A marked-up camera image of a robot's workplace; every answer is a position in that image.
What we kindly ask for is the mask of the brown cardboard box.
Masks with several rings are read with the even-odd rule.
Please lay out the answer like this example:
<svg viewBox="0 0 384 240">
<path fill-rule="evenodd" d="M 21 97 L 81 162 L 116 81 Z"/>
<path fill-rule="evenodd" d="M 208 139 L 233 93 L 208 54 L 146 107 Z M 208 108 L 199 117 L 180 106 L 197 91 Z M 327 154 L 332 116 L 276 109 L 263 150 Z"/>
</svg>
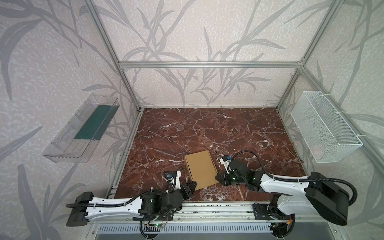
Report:
<svg viewBox="0 0 384 240">
<path fill-rule="evenodd" d="M 186 155 L 185 162 L 191 181 L 197 183 L 196 190 L 218 183 L 218 171 L 208 150 Z"/>
</svg>

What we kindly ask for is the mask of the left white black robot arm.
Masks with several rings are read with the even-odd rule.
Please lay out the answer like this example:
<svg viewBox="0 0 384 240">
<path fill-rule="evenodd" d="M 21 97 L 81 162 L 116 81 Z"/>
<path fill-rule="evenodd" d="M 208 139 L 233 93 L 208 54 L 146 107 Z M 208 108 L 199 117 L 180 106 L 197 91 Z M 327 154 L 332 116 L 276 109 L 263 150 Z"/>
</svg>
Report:
<svg viewBox="0 0 384 240">
<path fill-rule="evenodd" d="M 133 221 L 171 221 L 174 213 L 182 209 L 183 202 L 193 196 L 197 185 L 197 182 L 186 183 L 179 190 L 167 193 L 148 190 L 128 199 L 103 199 L 84 192 L 73 204 L 66 205 L 72 209 L 66 226 L 81 227 L 90 220 L 113 216 L 131 216 Z"/>
</svg>

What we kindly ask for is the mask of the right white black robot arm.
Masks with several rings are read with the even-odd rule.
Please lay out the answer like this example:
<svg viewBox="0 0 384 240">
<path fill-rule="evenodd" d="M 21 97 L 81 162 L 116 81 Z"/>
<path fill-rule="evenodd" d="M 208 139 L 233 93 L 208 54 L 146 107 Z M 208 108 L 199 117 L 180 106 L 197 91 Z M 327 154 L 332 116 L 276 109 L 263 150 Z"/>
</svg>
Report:
<svg viewBox="0 0 384 240">
<path fill-rule="evenodd" d="M 268 175 L 229 156 L 222 157 L 220 163 L 225 171 L 216 180 L 222 185 L 244 185 L 252 192 L 273 194 L 267 208 L 267 214 L 273 218 L 318 215 L 335 225 L 347 225 L 349 193 L 320 173 L 304 177 Z"/>
</svg>

